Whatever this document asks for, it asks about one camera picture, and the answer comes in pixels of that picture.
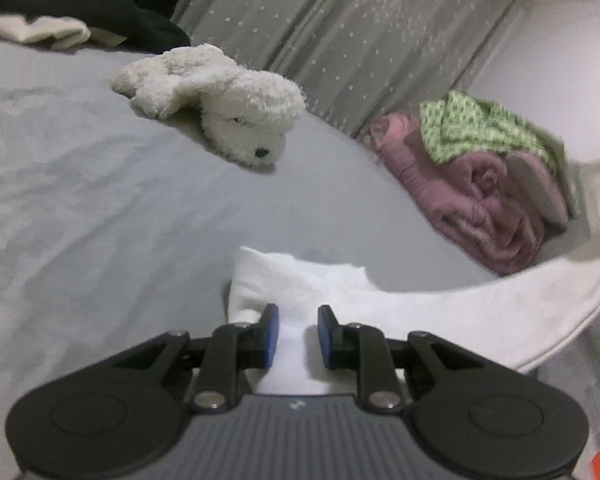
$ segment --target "white fabric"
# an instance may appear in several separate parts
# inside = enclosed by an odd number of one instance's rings
[[[53,18],[40,16],[28,22],[21,14],[5,14],[0,12],[0,40],[15,43],[38,43],[54,38],[51,48],[64,50],[84,43],[91,37],[89,27],[75,18]]]
[[[389,338],[426,330],[522,372],[572,341],[600,312],[600,163],[581,172],[591,241],[575,252],[483,286],[443,293],[377,290],[364,269],[326,266],[288,254],[242,248],[235,263],[229,321],[255,322],[267,303],[280,308],[271,370],[252,375],[267,394],[352,392],[352,374],[322,365],[317,308],[340,323],[373,325]]]

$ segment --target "bed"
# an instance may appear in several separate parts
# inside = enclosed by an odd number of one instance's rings
[[[495,279],[309,114],[260,172],[213,154],[194,114],[137,115],[108,81],[142,56],[0,42],[0,479],[18,473],[3,423],[19,396],[166,330],[208,335],[240,246],[366,266],[383,290]]]

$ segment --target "white stuffed animal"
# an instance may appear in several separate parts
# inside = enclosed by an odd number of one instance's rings
[[[278,160],[285,134],[305,110],[296,83],[239,66],[210,44],[178,47],[133,62],[111,87],[153,118],[199,107],[204,133],[218,151],[248,166]]]

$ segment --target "gray curtain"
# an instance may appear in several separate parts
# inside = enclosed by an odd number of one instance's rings
[[[174,20],[255,69],[296,81],[348,135],[466,87],[525,0],[190,0]]]

